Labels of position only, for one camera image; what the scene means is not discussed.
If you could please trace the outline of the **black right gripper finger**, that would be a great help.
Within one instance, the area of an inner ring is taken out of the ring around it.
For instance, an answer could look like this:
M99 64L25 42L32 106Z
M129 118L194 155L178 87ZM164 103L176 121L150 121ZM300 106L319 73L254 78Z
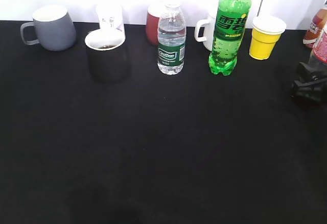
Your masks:
M316 103L326 103L326 78L310 82L295 80L291 86L291 96Z
M320 80L326 78L326 69L318 69L303 62L299 62L296 73L303 80Z

